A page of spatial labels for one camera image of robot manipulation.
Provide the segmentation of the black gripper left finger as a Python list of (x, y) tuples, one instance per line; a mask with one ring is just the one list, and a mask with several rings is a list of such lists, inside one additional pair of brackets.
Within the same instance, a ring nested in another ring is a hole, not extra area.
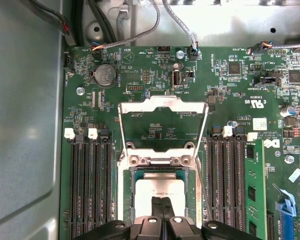
[(79, 236), (81, 240), (159, 240), (164, 219), (164, 197), (151, 199), (151, 216), (144, 216), (133, 225), (112, 220)]

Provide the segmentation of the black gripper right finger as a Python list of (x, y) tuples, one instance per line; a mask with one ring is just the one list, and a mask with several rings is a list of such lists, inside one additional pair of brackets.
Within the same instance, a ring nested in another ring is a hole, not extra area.
[(255, 236), (225, 223), (209, 220), (201, 227), (176, 216), (170, 198), (162, 198), (162, 215), (174, 240), (254, 240)]

